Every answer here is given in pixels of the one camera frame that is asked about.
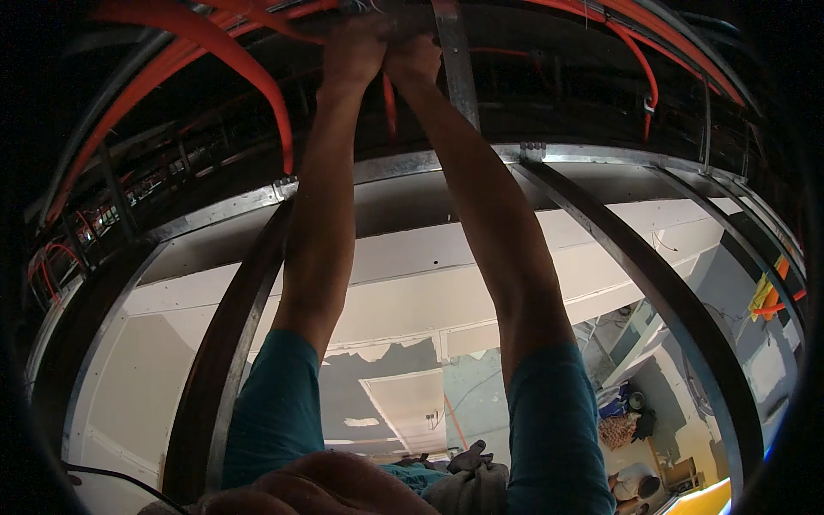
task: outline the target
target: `person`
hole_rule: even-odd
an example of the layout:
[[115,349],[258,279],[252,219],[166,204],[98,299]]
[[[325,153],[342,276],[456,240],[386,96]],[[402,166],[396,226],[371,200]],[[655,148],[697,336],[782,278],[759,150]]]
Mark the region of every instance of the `person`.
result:
[[628,508],[641,499],[648,499],[658,492],[661,480],[653,469],[644,463],[634,463],[611,475],[607,480],[615,496],[617,510]]
[[388,28],[379,15],[357,16],[325,47],[283,295],[236,400],[225,490],[204,496],[195,512],[437,513],[403,477],[325,451],[321,431],[320,362],[353,264],[355,125],[383,69],[438,155],[498,317],[511,428],[508,511],[611,515],[595,397],[537,218],[507,167],[437,88],[441,50],[432,37],[389,45]]

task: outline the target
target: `yellow object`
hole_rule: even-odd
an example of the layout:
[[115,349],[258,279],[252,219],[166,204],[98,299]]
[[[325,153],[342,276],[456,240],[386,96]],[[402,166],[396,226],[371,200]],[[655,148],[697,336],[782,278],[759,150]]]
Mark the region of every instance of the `yellow object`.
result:
[[719,515],[727,505],[733,489],[729,478],[708,488],[678,499],[667,515]]
[[[783,279],[787,277],[789,262],[784,259],[783,256],[780,256],[775,262],[775,269],[779,272],[779,275]],[[772,307],[777,301],[778,293],[773,289],[772,283],[767,279],[766,274],[761,274],[761,279],[758,279],[758,284],[756,285],[756,294],[752,296],[752,301],[750,302],[750,305],[747,306],[747,309],[750,311],[752,321],[758,320],[758,315],[753,313],[756,309],[761,309],[762,307]],[[772,315],[772,313],[770,313],[769,317],[764,315],[764,318],[769,320],[772,318]]]

